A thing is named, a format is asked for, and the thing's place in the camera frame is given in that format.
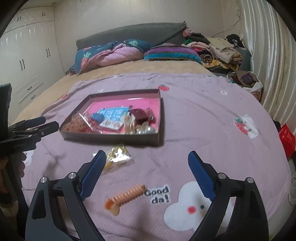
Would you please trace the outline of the operator hand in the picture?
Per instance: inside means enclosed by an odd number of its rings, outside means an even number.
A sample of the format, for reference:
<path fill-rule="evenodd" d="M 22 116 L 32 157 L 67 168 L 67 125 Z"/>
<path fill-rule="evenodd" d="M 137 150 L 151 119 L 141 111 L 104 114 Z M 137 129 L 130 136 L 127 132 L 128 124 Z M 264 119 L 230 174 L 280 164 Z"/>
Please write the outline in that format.
<path fill-rule="evenodd" d="M 17 174 L 20 178 L 23 178 L 25 173 L 25 163 L 27 156 L 25 153 L 20 152 L 16 154 L 12 154 L 8 157 L 1 157 L 1 170 L 8 164 L 8 162 L 11 162 L 13 171 L 15 174 Z"/>

